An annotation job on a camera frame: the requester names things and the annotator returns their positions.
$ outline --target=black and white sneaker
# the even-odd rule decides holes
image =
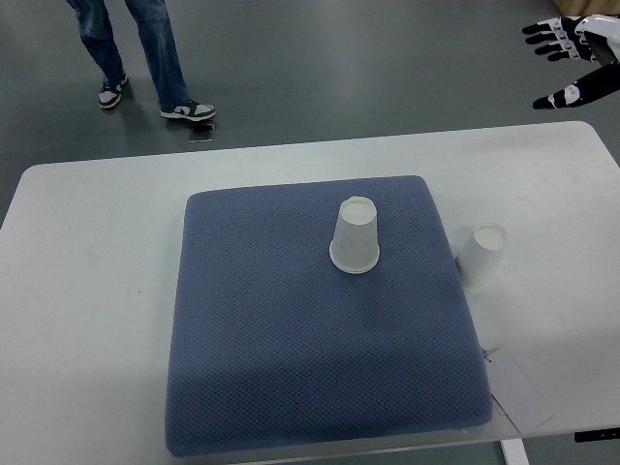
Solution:
[[[187,105],[176,108],[162,108],[162,116],[170,119],[187,119],[189,121],[204,121],[215,116],[212,105],[203,105],[190,100]]]
[[[113,109],[120,102],[120,96],[123,91],[123,85],[129,80],[127,75],[123,72],[123,80],[120,84],[111,85],[104,80],[104,85],[99,91],[99,106],[102,109]]]

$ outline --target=table surface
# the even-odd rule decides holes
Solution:
[[[580,122],[37,166],[0,230],[0,462],[173,464],[164,445],[183,214],[197,192],[417,174],[455,252],[510,234],[495,286],[467,293],[553,418],[527,436],[620,421],[620,170]],[[519,437],[487,425],[236,452],[209,464]]]

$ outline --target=gray floor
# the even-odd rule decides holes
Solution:
[[[620,160],[620,94],[531,109],[594,69],[548,63],[524,44],[523,26],[558,15],[550,0],[169,0],[192,97],[218,109],[215,141],[200,144],[159,116],[136,25],[120,0],[108,8],[131,87],[104,112],[101,74],[73,11],[64,2],[3,2],[0,220],[21,174],[42,163],[566,120],[590,123]],[[577,445],[567,435],[526,448],[534,465],[620,463],[620,441]],[[489,444],[325,463],[503,460]]]

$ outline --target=blue jeans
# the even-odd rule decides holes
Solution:
[[[76,10],[79,36],[86,49],[112,85],[123,79],[123,62],[114,42],[112,25],[104,0],[67,0]],[[176,54],[171,20],[164,0],[125,0],[138,24],[159,105],[174,108],[187,105],[189,96]]]

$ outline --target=white paper cup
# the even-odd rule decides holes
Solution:
[[[495,284],[508,248],[508,233],[495,223],[477,225],[456,255],[461,284],[466,291],[481,293]]]
[[[377,264],[377,208],[370,199],[351,197],[340,204],[329,256],[347,273],[365,273]]]

